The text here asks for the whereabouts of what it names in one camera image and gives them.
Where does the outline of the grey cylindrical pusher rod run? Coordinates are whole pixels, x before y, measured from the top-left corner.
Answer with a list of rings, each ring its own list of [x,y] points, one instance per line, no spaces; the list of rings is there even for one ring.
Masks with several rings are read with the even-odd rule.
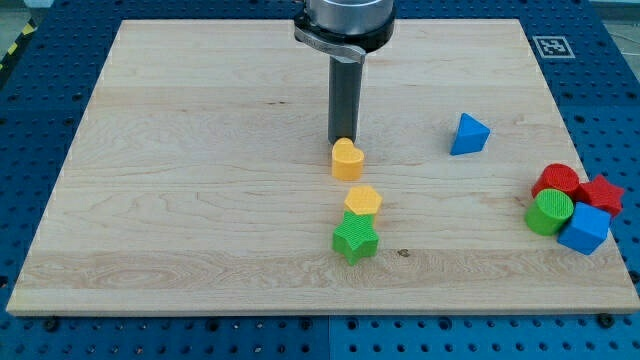
[[[356,140],[363,65],[331,57],[329,62],[328,141]]]

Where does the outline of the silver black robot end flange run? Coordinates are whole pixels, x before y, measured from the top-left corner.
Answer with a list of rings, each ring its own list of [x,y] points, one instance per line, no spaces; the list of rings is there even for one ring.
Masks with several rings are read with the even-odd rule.
[[[363,64],[394,31],[393,0],[308,0],[294,17],[294,38],[346,63]]]

